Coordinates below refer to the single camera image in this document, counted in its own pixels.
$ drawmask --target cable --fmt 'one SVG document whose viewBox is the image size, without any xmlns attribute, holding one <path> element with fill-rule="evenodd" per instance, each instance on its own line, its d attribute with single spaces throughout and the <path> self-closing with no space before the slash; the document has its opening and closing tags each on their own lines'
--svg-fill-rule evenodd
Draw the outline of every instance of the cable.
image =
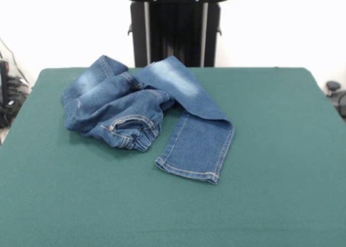
<svg viewBox="0 0 346 247">
<path fill-rule="evenodd" d="M 21 74 L 21 76 L 23 77 L 23 79 L 29 84 L 29 81 L 26 79 L 25 75 L 22 73 L 22 71 L 19 69 L 18 65 L 17 65 L 17 62 L 16 62 L 16 59 L 15 59 L 15 55 L 14 53 L 10 50 L 10 48 L 7 47 L 7 45 L 5 44 L 5 42 L 1 39 L 0 37 L 0 41 L 1 43 L 4 45 L 4 47 L 11 53 L 12 55 L 12 59 L 13 59 L 13 63 L 15 64 L 19 74 Z"/>
</svg>

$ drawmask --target jeans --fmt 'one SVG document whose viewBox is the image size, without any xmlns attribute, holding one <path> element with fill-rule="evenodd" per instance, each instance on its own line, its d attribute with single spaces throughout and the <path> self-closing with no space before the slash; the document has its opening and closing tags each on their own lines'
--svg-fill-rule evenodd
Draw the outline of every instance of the jeans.
<svg viewBox="0 0 346 247">
<path fill-rule="evenodd" d="M 192 73 L 175 57 L 132 75 L 101 56 L 63 93 L 65 127 L 112 147 L 147 151 L 161 134 L 164 111 L 185 111 L 156 165 L 186 178 L 217 184 L 234 128 Z"/>
</svg>

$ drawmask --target faded denim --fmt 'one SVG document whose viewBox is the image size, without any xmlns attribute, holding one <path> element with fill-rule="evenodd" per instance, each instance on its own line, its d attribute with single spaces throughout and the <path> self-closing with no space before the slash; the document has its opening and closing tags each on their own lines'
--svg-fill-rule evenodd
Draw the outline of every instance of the faded denim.
<svg viewBox="0 0 346 247">
<path fill-rule="evenodd" d="M 112 147 L 147 151 L 161 134 L 164 111 L 185 108 L 156 165 L 217 184 L 234 128 L 192 73 L 171 56 L 135 75 L 101 56 L 62 96 L 65 127 Z"/>
</svg>

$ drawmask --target green felt surface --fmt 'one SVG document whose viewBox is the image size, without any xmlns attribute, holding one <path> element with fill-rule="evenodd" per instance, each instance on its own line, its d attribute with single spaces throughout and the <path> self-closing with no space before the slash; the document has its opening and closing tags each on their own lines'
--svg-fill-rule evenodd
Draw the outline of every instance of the green felt surface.
<svg viewBox="0 0 346 247">
<path fill-rule="evenodd" d="M 192 69 L 236 134 L 217 186 L 63 127 L 42 71 L 0 148 L 0 247 L 346 246 L 346 126 L 304 69 Z"/>
</svg>

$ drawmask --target black machine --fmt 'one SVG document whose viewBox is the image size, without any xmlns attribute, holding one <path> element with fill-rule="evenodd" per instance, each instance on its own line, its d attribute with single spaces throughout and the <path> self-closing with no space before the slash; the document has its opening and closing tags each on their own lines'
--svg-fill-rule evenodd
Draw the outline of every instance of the black machine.
<svg viewBox="0 0 346 247">
<path fill-rule="evenodd" d="M 327 88 L 329 90 L 328 97 L 332 102 L 335 109 L 342 117 L 346 117 L 346 90 L 341 90 L 339 82 L 329 81 L 327 82 Z"/>
<path fill-rule="evenodd" d="M 214 66 L 220 7 L 225 0 L 131 0 L 135 66 L 168 56 L 186 66 Z"/>
</svg>

